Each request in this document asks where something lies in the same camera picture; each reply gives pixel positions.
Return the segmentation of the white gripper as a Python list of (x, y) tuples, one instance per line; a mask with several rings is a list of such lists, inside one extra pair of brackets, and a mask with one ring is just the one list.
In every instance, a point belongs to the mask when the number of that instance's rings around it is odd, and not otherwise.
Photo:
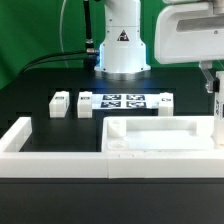
[(224, 0), (162, 0), (154, 56), (160, 64), (200, 62), (208, 93), (219, 91), (210, 72), (214, 60), (224, 59)]

